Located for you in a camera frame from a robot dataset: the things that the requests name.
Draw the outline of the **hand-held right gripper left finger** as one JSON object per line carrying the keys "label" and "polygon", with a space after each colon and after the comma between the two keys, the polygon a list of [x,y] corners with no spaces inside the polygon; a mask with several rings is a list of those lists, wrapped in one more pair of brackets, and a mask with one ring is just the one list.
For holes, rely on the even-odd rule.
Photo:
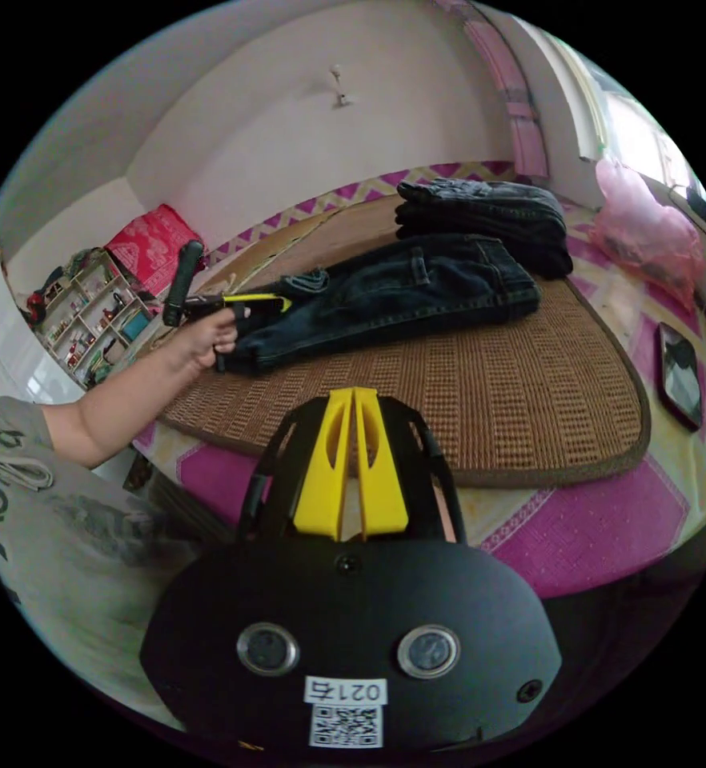
{"label": "hand-held right gripper left finger", "polygon": [[293,518],[301,534],[341,534],[352,406],[351,388],[332,390],[323,406]]}

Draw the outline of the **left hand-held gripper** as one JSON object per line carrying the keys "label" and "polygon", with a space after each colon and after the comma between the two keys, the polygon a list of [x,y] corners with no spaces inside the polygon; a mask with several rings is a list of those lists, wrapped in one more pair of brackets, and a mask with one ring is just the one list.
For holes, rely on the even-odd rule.
{"label": "left hand-held gripper", "polygon": [[197,294],[183,303],[183,316],[195,322],[223,309],[232,309],[238,332],[235,348],[217,354],[210,367],[216,373],[261,374],[292,359],[291,300],[275,293]]}

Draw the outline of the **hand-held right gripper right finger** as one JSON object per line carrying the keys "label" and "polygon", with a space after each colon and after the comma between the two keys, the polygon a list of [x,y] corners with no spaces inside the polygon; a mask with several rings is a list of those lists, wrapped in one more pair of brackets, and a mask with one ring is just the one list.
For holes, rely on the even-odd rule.
{"label": "hand-held right gripper right finger", "polygon": [[378,394],[355,387],[353,403],[363,534],[401,534],[408,524],[407,507]]}

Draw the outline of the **person's left hand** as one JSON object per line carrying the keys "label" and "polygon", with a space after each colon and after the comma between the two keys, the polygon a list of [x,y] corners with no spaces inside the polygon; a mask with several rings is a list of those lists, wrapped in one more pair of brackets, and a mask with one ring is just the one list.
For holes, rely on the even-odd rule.
{"label": "person's left hand", "polygon": [[223,309],[195,322],[187,322],[166,345],[175,373],[196,374],[212,367],[217,354],[229,354],[238,332],[232,309]]}

